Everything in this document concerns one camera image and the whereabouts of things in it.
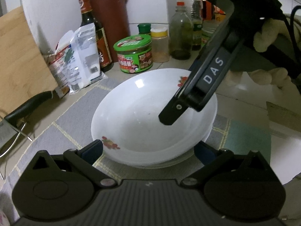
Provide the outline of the right gloved hand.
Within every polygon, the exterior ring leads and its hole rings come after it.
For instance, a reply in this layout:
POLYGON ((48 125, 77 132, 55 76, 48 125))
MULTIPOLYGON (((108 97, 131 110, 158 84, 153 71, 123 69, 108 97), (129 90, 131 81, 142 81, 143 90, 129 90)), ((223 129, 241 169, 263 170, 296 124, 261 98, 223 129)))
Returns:
POLYGON ((283 66, 289 56, 274 45, 277 39, 290 46, 291 39, 284 21, 270 19, 261 32, 254 35, 251 44, 243 46, 225 76, 224 83, 236 86, 241 82, 243 73, 257 85, 274 85, 279 89, 291 83, 288 66, 283 66))

